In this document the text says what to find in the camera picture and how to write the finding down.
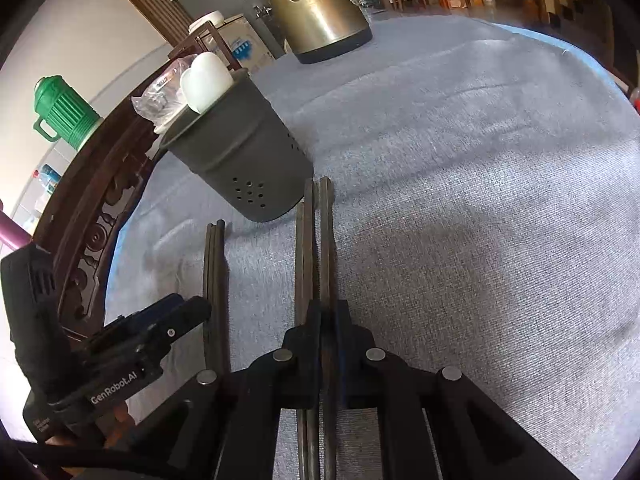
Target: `gray perforated cup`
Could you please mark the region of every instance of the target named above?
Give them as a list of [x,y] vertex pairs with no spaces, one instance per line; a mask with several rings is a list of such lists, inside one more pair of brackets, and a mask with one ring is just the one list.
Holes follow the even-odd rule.
[[313,165],[247,70],[202,115],[185,110],[169,127],[169,149],[243,216],[267,222],[302,198]]

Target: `clear plastic bag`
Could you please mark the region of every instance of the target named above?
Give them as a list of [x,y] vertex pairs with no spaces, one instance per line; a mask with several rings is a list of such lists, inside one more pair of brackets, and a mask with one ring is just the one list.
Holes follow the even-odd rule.
[[193,54],[176,59],[140,97],[131,98],[136,113],[151,121],[157,133],[164,131],[168,123],[186,107],[187,99],[180,89],[180,77],[195,58]]

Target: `green plastic jug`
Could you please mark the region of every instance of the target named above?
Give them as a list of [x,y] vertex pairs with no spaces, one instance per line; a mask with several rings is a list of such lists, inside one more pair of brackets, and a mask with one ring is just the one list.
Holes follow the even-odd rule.
[[[80,149],[95,123],[100,120],[100,115],[59,75],[43,77],[38,81],[33,107],[39,115],[33,129],[49,142],[61,137],[75,150]],[[42,129],[42,121],[47,121],[52,127],[56,133],[54,137]]]

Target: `white cap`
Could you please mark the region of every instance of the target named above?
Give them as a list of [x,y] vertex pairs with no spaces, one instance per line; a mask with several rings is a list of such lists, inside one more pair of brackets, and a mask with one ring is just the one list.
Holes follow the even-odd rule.
[[214,10],[209,14],[205,14],[201,18],[198,18],[195,22],[189,25],[189,34],[191,34],[194,30],[196,30],[200,25],[205,22],[213,23],[213,26],[218,28],[225,21],[225,17],[222,15],[222,12],[219,10]]

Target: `electric kettle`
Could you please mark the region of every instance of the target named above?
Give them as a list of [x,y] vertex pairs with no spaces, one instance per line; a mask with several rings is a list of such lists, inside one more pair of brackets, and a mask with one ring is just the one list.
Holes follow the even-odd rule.
[[340,56],[372,38],[369,23],[351,0],[270,1],[300,63]]

